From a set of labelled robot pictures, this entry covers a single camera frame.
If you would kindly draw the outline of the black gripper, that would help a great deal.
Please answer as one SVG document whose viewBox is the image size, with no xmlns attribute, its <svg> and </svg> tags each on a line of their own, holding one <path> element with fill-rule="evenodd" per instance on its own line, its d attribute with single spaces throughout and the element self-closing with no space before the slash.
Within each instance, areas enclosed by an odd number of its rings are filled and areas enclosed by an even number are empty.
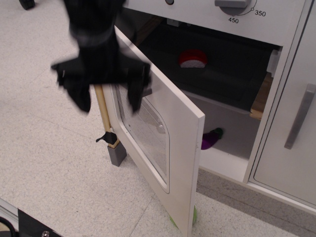
<svg viewBox="0 0 316 237">
<path fill-rule="evenodd" d="M 122 53 L 113 24 L 101 31 L 89 31 L 74 24 L 69 26 L 77 41 L 77 57 L 54 63 L 57 81 L 63 86 L 78 108 L 89 113 L 91 108 L 90 84 L 127 83 L 127 97 L 136 113 L 141 106 L 144 87 L 151 81 L 150 65 Z"/>
</svg>

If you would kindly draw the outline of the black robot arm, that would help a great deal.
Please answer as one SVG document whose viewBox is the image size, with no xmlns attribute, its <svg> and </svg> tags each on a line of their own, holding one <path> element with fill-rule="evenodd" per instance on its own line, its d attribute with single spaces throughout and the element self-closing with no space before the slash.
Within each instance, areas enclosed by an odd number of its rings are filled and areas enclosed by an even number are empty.
<svg viewBox="0 0 316 237">
<path fill-rule="evenodd" d="M 79 55 L 51 66 L 57 82 L 82 111 L 91 108 L 92 84 L 126 84 L 133 112 L 140 110 L 144 89 L 151 82 L 150 65 L 124 54 L 115 33 L 123 0 L 66 0 L 69 32 Z"/>
</svg>

